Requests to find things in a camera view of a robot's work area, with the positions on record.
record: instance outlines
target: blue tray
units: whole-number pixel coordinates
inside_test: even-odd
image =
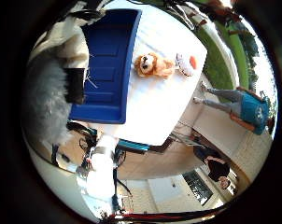
[[[90,26],[82,27],[90,51],[85,101],[73,104],[70,119],[124,123],[134,40],[141,10],[110,9]]]

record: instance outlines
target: white table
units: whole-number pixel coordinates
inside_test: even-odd
[[[121,139],[160,146],[174,129],[196,88],[207,50],[181,22],[155,7],[117,0],[106,6],[109,8],[142,10],[131,64],[126,122],[120,125],[89,123],[88,126]],[[134,60],[151,51],[170,59],[178,52],[193,55],[197,69],[192,77],[184,77],[179,71],[168,79],[139,77]]]

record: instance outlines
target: wall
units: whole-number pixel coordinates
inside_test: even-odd
[[[229,115],[205,106],[193,128],[219,148],[253,181],[272,144],[266,131],[256,135],[230,120]]]

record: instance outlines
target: man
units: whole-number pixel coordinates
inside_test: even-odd
[[[223,97],[230,102],[216,103],[194,97],[194,103],[222,110],[228,113],[233,121],[258,135],[262,134],[266,126],[270,129],[274,126],[274,119],[269,118],[269,105],[266,96],[261,98],[253,91],[246,90],[243,87],[237,87],[236,90],[217,90],[207,88],[203,82],[201,87],[203,91]]]
[[[199,143],[198,135],[194,137],[194,142]],[[230,186],[231,181],[227,178],[230,172],[230,166],[221,158],[216,150],[206,146],[194,146],[193,152],[195,156],[208,167],[208,176],[213,181],[219,182],[222,189],[226,189]]]

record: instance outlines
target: stuffed animal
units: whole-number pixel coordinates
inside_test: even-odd
[[[174,74],[176,63],[173,60],[163,58],[151,52],[137,57],[134,62],[134,68],[141,77],[158,76],[168,78]]]
[[[194,56],[185,55],[178,53],[176,55],[176,63],[178,65],[179,71],[186,77],[191,77],[194,75],[197,69],[197,60]]]

